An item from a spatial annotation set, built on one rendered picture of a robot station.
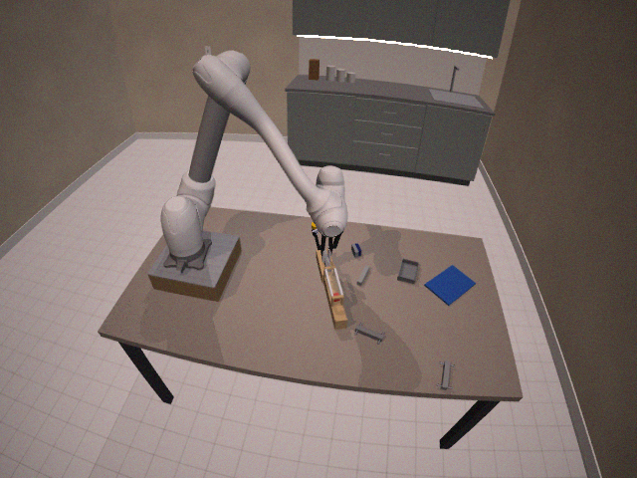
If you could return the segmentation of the blue flat rectangular slab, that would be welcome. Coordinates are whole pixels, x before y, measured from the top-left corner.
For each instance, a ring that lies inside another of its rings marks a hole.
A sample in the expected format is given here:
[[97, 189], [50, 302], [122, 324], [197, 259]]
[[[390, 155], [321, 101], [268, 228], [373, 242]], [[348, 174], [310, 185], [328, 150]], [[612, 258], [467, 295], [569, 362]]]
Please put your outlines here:
[[458, 270], [455, 266], [450, 266], [445, 271], [424, 284], [445, 304], [450, 306], [476, 283]]

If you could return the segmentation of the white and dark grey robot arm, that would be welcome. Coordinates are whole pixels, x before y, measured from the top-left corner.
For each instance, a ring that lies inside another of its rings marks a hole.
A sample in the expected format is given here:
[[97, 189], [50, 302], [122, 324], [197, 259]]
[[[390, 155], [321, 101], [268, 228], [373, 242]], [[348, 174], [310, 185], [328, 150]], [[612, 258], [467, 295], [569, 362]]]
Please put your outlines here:
[[247, 57], [236, 51], [226, 51], [216, 57], [204, 55], [192, 70], [208, 98], [190, 169], [182, 176], [177, 196], [167, 200], [161, 210], [161, 227], [169, 249], [164, 267], [175, 267], [181, 274], [185, 268], [204, 268], [212, 245], [210, 239], [202, 239], [204, 218], [214, 197], [216, 182], [212, 172], [230, 113], [264, 140], [306, 202], [307, 213], [318, 232], [329, 238], [343, 232], [347, 207], [341, 169], [325, 166], [318, 173], [316, 185], [310, 181], [278, 128], [246, 87], [251, 70]]

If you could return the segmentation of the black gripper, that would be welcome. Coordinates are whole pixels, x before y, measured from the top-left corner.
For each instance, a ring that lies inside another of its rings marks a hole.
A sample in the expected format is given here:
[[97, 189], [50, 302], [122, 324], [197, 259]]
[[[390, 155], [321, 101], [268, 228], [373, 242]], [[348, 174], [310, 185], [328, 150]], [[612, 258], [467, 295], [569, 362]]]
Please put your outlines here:
[[[317, 229], [316, 230], [314, 230], [314, 229], [312, 230], [312, 233], [313, 233], [313, 235], [314, 235], [314, 237], [316, 239], [318, 250], [320, 250], [320, 253], [321, 253], [321, 260], [324, 263], [324, 247], [325, 247], [325, 239], [326, 239], [326, 237], [321, 235], [321, 245], [320, 245], [319, 244], [319, 239], [318, 239], [318, 232], [319, 231]], [[329, 261], [330, 261], [330, 256], [332, 254], [332, 249], [333, 248], [336, 249], [338, 241], [339, 241], [339, 238], [340, 238], [340, 235], [342, 233], [343, 232], [341, 232], [339, 235], [335, 236], [333, 244], [332, 244], [332, 238], [333, 237], [330, 237], [330, 238], [328, 237], [328, 252], [327, 252], [327, 256], [328, 256]]]

